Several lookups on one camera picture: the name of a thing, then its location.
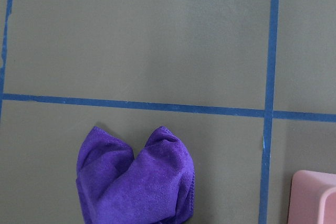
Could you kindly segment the pink plastic bin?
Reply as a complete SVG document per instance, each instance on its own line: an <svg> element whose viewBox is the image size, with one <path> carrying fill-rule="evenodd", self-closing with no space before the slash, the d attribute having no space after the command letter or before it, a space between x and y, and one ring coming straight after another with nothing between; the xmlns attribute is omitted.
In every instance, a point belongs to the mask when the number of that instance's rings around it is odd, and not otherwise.
<svg viewBox="0 0 336 224"><path fill-rule="evenodd" d="M335 224L335 174L309 170L295 172L288 223Z"/></svg>

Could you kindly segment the purple cloth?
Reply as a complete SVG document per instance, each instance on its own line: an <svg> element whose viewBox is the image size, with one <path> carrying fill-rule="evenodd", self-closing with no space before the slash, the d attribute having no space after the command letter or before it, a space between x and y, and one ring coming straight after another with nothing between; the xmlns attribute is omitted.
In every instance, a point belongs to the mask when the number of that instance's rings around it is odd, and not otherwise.
<svg viewBox="0 0 336 224"><path fill-rule="evenodd" d="M76 173L85 223L184 223L193 216L193 160L166 127L158 127L138 155L94 127L79 150Z"/></svg>

